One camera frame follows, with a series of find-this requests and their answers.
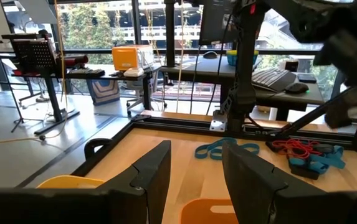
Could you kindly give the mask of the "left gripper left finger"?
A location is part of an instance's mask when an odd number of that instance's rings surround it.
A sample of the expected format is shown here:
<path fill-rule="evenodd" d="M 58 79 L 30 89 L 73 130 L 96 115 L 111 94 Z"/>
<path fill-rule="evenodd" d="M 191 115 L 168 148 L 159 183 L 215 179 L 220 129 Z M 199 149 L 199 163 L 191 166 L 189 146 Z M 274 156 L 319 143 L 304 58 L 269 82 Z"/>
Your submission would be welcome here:
<path fill-rule="evenodd" d="M 171 141 L 156 147 L 98 187 L 100 224 L 161 224 L 171 174 Z"/>

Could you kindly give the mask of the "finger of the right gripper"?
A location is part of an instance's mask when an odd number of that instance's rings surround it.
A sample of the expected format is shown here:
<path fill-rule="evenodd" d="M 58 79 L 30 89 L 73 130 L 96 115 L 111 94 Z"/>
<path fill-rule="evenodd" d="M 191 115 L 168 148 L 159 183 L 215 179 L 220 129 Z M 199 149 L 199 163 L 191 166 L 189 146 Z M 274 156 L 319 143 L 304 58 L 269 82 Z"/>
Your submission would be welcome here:
<path fill-rule="evenodd" d="M 325 123 L 331 129 L 349 126 L 357 115 L 357 88 L 349 88 L 327 102 Z"/>

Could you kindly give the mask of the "black rubber band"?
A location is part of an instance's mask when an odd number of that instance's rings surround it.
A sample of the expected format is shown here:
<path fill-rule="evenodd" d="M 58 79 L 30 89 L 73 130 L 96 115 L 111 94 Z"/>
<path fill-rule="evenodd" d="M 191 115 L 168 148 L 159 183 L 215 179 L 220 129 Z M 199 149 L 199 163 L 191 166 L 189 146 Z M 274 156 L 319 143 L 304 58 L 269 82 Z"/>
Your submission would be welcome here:
<path fill-rule="evenodd" d="M 292 174 L 298 175 L 300 177 L 317 180 L 320 176 L 319 173 L 317 173 L 313 170 L 304 168 L 302 166 L 296 166 L 296 165 L 289 164 L 289 168 L 290 168 L 290 171 Z"/>
<path fill-rule="evenodd" d="M 278 153 L 279 151 L 281 151 L 283 149 L 283 146 L 280 146 L 279 144 L 275 144 L 273 141 L 266 141 L 265 145 L 272 151 L 275 153 Z"/>
<path fill-rule="evenodd" d="M 312 148 L 321 153 L 332 153 L 334 151 L 334 147 L 329 144 L 314 144 Z"/>

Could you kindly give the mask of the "orange plastic basket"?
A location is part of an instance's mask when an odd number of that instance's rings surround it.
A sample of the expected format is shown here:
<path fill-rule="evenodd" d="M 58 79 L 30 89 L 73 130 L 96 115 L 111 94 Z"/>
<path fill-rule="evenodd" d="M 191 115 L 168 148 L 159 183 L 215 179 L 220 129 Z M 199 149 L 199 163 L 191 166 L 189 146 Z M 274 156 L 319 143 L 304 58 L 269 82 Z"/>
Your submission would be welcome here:
<path fill-rule="evenodd" d="M 181 210 L 180 224 L 239 224 L 230 199 L 199 198 Z"/>

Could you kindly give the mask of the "dark mug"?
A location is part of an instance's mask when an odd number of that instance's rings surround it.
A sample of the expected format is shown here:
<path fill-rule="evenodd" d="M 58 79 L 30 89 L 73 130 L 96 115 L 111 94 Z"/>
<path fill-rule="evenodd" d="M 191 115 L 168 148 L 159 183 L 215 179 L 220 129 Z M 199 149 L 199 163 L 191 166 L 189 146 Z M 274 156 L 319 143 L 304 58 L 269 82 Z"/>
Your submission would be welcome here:
<path fill-rule="evenodd" d="M 298 60 L 287 60 L 284 64 L 284 69 L 290 72 L 298 72 L 299 61 Z"/>

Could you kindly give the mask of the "office chair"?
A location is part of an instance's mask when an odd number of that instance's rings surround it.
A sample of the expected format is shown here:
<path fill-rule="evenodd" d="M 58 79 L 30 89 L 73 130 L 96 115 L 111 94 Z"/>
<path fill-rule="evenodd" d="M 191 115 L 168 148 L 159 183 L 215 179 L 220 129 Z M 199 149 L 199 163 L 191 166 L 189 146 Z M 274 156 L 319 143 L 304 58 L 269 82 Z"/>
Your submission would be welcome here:
<path fill-rule="evenodd" d="M 135 92 L 135 98 L 126 101 L 127 114 L 131 114 L 131 109 L 142 104 L 144 105 L 144 86 L 142 81 L 124 81 L 123 86 L 127 90 L 133 90 Z"/>

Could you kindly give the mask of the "yellow plastic basket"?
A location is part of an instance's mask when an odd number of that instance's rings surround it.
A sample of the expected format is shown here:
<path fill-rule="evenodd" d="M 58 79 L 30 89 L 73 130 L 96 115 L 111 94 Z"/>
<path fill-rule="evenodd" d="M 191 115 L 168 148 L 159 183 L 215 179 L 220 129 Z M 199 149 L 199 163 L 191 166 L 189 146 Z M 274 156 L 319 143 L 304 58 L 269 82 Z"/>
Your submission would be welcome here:
<path fill-rule="evenodd" d="M 79 177 L 74 175 L 60 175 L 52 177 L 40 185 L 38 189 L 94 189 L 101 186 L 103 180 Z"/>

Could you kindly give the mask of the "blue white striped box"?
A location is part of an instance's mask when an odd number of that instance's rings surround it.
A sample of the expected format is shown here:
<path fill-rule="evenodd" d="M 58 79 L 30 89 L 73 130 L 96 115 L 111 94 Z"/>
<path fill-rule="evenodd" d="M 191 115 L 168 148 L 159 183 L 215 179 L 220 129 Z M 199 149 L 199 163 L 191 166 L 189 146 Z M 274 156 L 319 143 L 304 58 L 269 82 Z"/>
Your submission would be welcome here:
<path fill-rule="evenodd" d="M 87 80 L 94 106 L 104 105 L 120 99 L 120 88 L 115 80 Z"/>

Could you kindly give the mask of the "small white device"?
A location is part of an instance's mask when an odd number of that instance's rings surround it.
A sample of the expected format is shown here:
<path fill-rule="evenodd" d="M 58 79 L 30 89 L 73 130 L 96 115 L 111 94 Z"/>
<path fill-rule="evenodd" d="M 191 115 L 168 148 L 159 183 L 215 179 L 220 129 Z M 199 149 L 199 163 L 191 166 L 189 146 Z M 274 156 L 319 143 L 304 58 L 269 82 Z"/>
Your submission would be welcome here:
<path fill-rule="evenodd" d="M 140 77 L 145 73 L 142 68 L 129 68 L 126 70 L 123 75 L 125 77 Z"/>

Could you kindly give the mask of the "orange box device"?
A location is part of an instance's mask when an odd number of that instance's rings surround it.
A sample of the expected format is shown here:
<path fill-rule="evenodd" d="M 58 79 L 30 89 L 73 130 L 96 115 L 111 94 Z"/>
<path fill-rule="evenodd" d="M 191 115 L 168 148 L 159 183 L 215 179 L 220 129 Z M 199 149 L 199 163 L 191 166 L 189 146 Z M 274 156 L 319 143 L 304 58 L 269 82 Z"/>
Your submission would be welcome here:
<path fill-rule="evenodd" d="M 126 71 L 129 68 L 146 69 L 154 63 L 151 45 L 124 45 L 112 48 L 115 70 Z"/>

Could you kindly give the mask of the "black keyboard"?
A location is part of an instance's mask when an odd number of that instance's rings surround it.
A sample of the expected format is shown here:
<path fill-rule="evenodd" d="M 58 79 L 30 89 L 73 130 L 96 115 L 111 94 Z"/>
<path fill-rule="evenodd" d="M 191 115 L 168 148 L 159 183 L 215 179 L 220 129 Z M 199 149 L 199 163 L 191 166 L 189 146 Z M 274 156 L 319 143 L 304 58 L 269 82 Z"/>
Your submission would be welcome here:
<path fill-rule="evenodd" d="M 88 69 L 88 68 L 81 68 L 76 70 L 71 70 L 67 76 L 69 78 L 76 78 L 76 79 L 91 79 L 91 78 L 99 78 L 105 75 L 105 71 L 101 69 Z"/>

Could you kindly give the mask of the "black monitor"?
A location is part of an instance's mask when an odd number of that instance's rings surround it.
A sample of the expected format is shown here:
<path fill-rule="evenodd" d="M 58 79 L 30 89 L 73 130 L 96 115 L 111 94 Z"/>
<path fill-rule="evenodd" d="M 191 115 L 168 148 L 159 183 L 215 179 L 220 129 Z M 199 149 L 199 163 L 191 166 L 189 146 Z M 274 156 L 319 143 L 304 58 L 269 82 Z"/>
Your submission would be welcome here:
<path fill-rule="evenodd" d="M 199 44 L 214 45 L 234 42 L 238 36 L 232 15 L 236 0 L 202 0 L 202 3 Z"/>

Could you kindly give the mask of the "black tripod stand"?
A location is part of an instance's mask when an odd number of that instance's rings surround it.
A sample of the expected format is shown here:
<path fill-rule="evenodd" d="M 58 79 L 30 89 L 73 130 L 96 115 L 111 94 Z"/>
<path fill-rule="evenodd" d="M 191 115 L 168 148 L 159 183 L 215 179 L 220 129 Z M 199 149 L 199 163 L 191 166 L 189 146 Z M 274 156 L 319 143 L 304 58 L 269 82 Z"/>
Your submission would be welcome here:
<path fill-rule="evenodd" d="M 17 113 L 19 115 L 19 118 L 17 120 L 14 120 L 14 127 L 11 129 L 11 132 L 13 133 L 19 125 L 25 124 L 26 121 L 35 121 L 36 119 L 25 119 L 21 113 L 21 110 L 19 108 L 19 104 L 17 102 L 17 98 L 14 94 L 14 89 L 13 85 L 24 85 L 23 83 L 11 83 L 9 77 L 8 77 L 8 72 L 6 69 L 5 64 L 2 62 L 3 57 L 1 56 L 0 53 L 0 85 L 3 87 L 8 87 L 10 94 L 12 96 L 12 99 L 14 100 L 15 107 L 17 109 Z"/>

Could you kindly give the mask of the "black perforated stand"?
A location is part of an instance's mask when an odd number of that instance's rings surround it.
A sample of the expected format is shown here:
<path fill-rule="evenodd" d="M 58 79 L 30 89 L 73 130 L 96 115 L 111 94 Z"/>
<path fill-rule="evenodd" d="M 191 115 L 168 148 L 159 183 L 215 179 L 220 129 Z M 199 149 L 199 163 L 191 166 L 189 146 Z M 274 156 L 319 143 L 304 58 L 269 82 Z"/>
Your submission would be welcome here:
<path fill-rule="evenodd" d="M 15 53 L 12 62 L 18 71 L 22 74 L 39 73 L 41 75 L 60 75 L 63 77 L 63 79 L 61 79 L 62 91 L 65 92 L 64 78 L 66 67 L 63 62 L 64 55 L 54 50 L 50 34 L 45 32 L 41 34 L 3 34 L 1 38 L 10 42 Z M 59 136 L 59 133 L 50 135 L 48 132 L 60 124 L 64 126 L 68 119 L 78 115 L 78 113 L 74 112 L 73 114 L 69 114 L 67 111 L 62 112 L 60 110 L 53 82 L 56 78 L 42 79 L 47 88 L 55 120 L 54 124 L 48 125 L 34 133 L 41 141 L 45 141 L 46 139 Z"/>

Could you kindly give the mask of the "black aluminium table frame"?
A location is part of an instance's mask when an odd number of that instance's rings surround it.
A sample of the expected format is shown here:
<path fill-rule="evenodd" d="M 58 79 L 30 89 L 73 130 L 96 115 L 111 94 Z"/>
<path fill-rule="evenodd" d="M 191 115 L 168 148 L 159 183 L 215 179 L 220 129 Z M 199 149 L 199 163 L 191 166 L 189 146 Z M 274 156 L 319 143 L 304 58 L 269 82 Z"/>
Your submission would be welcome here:
<path fill-rule="evenodd" d="M 210 131 L 209 127 L 211 122 L 207 121 L 159 118 L 139 114 L 132 118 L 131 121 L 112 138 L 111 144 L 96 147 L 95 154 L 91 158 L 86 159 L 81 166 L 73 171 L 73 175 L 81 177 L 87 175 L 133 128 L 154 129 L 158 131 L 171 131 L 187 134 L 201 134 L 206 136 L 233 137 L 258 141 L 295 138 L 301 140 L 308 139 L 316 140 L 324 144 L 341 145 L 347 150 L 357 152 L 357 130 L 353 136 L 304 130 L 304 127 L 309 125 L 315 118 L 321 115 L 325 116 L 327 102 L 295 122 L 287 123 L 281 128 L 258 128 L 256 126 L 249 126 L 244 123 L 245 119 L 241 118 L 239 124 L 235 129 L 233 129 L 230 124 L 232 120 L 227 118 L 226 130 L 224 132 Z"/>

